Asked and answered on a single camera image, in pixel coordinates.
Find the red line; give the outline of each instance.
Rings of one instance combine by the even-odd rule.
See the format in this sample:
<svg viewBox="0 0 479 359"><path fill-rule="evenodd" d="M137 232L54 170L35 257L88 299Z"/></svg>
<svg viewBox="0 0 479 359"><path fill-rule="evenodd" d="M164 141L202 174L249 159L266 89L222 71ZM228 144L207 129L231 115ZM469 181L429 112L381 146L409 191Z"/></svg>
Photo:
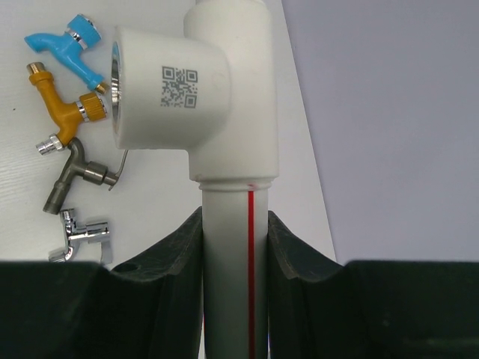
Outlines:
<svg viewBox="0 0 479 359"><path fill-rule="evenodd" d="M248 329L249 359L256 357L254 290L254 191L248 192Z"/></svg>

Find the pipe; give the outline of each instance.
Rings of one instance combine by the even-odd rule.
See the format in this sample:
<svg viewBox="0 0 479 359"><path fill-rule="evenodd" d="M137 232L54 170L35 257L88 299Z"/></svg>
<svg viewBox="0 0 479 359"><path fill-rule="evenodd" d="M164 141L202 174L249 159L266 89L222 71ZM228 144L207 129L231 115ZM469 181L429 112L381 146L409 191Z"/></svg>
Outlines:
<svg viewBox="0 0 479 359"><path fill-rule="evenodd" d="M188 151L203 191L206 356L265 359L267 189L278 176L272 19L261 1L208 0L186 14L184 32L117 28L115 141Z"/></svg>
<svg viewBox="0 0 479 359"><path fill-rule="evenodd" d="M267 357L267 187L201 185L207 358Z"/></svg>
<svg viewBox="0 0 479 359"><path fill-rule="evenodd" d="M91 70L80 58L84 50L95 46L100 40L95 25L81 14L70 21L62 36L32 34L25 37L25 42L35 52L49 50L61 64L83 80L88 90L105 94L109 86L103 82L103 76Z"/></svg>
<svg viewBox="0 0 479 359"><path fill-rule="evenodd" d="M52 73L46 71L41 62L29 64L27 70L31 84L40 92L50 117L60 128L58 134L50 135L49 140L37 145L40 154L63 150L75 137L81 123L106 118L106 107L96 93L90 92L80 96L79 101L64 103L53 83Z"/></svg>

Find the blue faucet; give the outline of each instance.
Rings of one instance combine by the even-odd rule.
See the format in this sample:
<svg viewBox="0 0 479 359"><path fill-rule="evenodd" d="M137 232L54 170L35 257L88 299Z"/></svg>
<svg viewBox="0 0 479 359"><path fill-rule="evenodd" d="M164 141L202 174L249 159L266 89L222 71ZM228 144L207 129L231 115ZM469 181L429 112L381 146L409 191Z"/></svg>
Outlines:
<svg viewBox="0 0 479 359"><path fill-rule="evenodd" d="M68 29L61 36L33 34L25 38L25 42L35 52L49 50L61 64L83 80L88 90L105 93L109 86L103 82L103 76L95 73L80 59L83 50L95 46L100 40L95 25L81 14L70 21Z"/></svg>

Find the yellow plastic tap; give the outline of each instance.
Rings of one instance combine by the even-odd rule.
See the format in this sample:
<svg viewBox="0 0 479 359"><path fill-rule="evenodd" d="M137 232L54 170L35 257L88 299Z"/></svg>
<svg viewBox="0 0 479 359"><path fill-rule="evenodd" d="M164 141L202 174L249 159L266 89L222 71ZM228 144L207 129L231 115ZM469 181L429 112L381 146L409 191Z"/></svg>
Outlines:
<svg viewBox="0 0 479 359"><path fill-rule="evenodd" d="M64 103L55 89L52 73L46 71L41 62L29 64L27 69L31 84L40 91L50 117L60 128L58 134L51 135L48 141L37 145L42 155L63 150L75 137L80 123L106 118L106 108L96 93L80 96L79 101L74 103Z"/></svg>

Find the metal threaded insert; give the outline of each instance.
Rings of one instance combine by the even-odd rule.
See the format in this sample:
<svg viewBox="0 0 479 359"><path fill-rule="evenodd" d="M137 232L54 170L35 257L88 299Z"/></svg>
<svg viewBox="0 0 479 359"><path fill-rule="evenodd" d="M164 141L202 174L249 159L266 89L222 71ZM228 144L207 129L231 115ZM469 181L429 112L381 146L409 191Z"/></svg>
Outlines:
<svg viewBox="0 0 479 359"><path fill-rule="evenodd" d="M109 85L106 84L105 82L101 81L96 87L95 87L95 91L98 92L98 93L101 93L102 95L104 95L105 93L108 92L109 90Z"/></svg>
<svg viewBox="0 0 479 359"><path fill-rule="evenodd" d="M27 65L27 70L30 75L33 75L34 73L41 73L45 71L45 65L43 65L41 62L33 62Z"/></svg>

